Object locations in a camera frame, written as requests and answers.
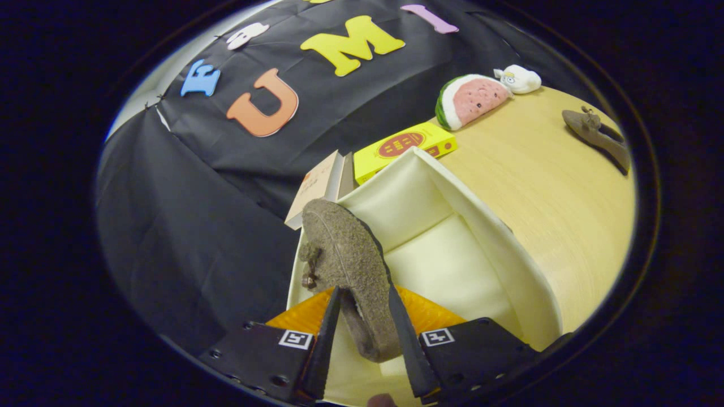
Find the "wooden table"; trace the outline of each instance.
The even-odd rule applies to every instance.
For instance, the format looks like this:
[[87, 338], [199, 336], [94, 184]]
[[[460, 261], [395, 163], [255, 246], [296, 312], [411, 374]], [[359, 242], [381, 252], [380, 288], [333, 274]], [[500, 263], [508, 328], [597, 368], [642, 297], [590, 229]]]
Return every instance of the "wooden table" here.
[[454, 132], [458, 150], [439, 159], [510, 226], [539, 265], [560, 305], [564, 332], [585, 322], [612, 287], [636, 213], [633, 169], [622, 175], [565, 125], [561, 111], [580, 112], [582, 105], [590, 107], [545, 87], [517, 95]]

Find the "plush toy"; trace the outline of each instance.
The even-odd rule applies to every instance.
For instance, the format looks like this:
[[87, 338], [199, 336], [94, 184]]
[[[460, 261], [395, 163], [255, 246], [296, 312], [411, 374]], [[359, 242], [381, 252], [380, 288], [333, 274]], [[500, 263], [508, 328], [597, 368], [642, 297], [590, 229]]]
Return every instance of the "plush toy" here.
[[302, 210], [307, 242], [298, 257], [308, 264], [302, 285], [314, 293], [339, 286], [341, 312], [359, 353], [374, 362], [402, 351], [389, 308], [390, 269], [369, 226], [349, 210], [324, 199]]
[[541, 77], [519, 65], [510, 65], [505, 70], [493, 70], [493, 73], [516, 95], [530, 93], [541, 87]]
[[448, 130], [458, 130], [483, 114], [500, 106], [510, 89], [483, 75], [464, 75], [446, 83], [435, 106], [437, 121]]

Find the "watermelon plush toy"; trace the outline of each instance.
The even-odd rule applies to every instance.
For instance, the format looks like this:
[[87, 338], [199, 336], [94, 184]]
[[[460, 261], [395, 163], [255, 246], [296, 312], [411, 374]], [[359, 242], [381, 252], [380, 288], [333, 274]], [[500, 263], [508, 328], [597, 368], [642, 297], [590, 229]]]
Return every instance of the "watermelon plush toy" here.
[[435, 115], [444, 128], [458, 130], [512, 97], [510, 89], [492, 77], [463, 75], [442, 87]]

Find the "yellow letter m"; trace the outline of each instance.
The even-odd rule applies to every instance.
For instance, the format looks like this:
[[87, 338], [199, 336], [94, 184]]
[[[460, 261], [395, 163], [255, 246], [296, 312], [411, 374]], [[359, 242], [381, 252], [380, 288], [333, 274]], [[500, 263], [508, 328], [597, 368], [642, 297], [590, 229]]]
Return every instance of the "yellow letter m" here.
[[347, 37], [333, 34], [317, 34], [304, 41], [301, 48], [313, 49], [327, 58], [335, 67], [336, 76], [345, 76], [356, 70], [361, 63], [357, 59], [349, 59], [344, 54], [370, 60], [372, 52], [368, 42], [374, 46], [374, 53], [388, 54], [405, 46], [405, 42], [392, 37], [372, 22], [372, 17], [361, 15], [350, 18], [345, 23]]

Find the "yellow box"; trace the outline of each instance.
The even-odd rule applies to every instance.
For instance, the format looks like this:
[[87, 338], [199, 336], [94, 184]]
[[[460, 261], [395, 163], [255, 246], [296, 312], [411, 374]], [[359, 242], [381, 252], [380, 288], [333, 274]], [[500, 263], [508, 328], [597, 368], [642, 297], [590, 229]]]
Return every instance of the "yellow box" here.
[[412, 146], [433, 157], [458, 149], [452, 133], [430, 122], [414, 125], [357, 151], [354, 155], [355, 180], [362, 185]]

